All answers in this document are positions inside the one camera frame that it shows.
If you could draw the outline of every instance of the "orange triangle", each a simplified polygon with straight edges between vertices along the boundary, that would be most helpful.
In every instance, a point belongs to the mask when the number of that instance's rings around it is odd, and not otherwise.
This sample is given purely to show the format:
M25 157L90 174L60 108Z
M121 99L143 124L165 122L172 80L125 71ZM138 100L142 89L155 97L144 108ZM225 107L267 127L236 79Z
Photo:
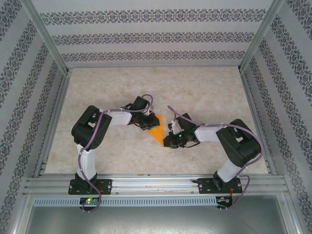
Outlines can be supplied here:
M150 130L147 130L149 134L151 134L161 145L163 145L164 141L164 121L162 114L155 114L155 116L159 119L159 126L154 127Z

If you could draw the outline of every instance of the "patterned wallpaper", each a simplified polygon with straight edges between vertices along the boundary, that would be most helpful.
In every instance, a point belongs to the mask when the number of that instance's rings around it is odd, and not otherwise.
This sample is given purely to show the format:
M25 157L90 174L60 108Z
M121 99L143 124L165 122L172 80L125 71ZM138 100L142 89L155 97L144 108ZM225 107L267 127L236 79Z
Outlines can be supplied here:
M285 1L245 71L304 233L312 233L311 9L308 0Z
M272 0L34 0L66 65L239 65Z
M43 147L63 75L18 0L0 3L0 234Z

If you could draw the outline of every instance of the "black mounting plate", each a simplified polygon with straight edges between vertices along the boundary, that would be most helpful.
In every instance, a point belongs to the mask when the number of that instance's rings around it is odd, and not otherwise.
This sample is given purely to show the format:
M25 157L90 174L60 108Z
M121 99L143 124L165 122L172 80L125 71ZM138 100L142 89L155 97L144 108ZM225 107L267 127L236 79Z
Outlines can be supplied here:
M97 179L96 187L99 189L102 195L110 195L112 191L112 180L111 179ZM85 188L77 183L77 180L72 179L68 189L69 195L93 195L97 192L93 189L91 193L87 192Z
M213 178L199 178L193 180L193 182L198 184L200 194L230 194L231 187L233 194L241 194L243 192L239 178L234 178L228 183L225 183L221 191L214 185L213 180Z

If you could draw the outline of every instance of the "orange object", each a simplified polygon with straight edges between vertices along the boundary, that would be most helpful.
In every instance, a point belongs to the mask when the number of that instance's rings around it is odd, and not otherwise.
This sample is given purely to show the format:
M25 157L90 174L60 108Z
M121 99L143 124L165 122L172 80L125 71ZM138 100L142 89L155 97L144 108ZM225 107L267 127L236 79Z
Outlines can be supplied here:
M163 145L164 141L164 121L162 114L155 114L155 116L159 119L159 126L154 127L150 130L147 130L149 134L151 134L161 145Z

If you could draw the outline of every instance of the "marble surface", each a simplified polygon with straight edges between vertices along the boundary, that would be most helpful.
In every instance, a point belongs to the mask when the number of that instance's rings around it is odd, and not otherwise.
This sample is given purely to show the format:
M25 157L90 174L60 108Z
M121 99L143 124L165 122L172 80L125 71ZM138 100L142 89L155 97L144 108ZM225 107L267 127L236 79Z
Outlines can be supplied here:
M136 67L74 69L58 122L46 173L75 173L78 152L71 129L89 105L112 109L151 94L154 112L167 123L176 111L198 122L242 119L255 132L237 67ZM227 159L220 143L190 149L164 148L148 132L112 126L97 151L97 172L112 174L212 174ZM267 173L264 160L245 170Z

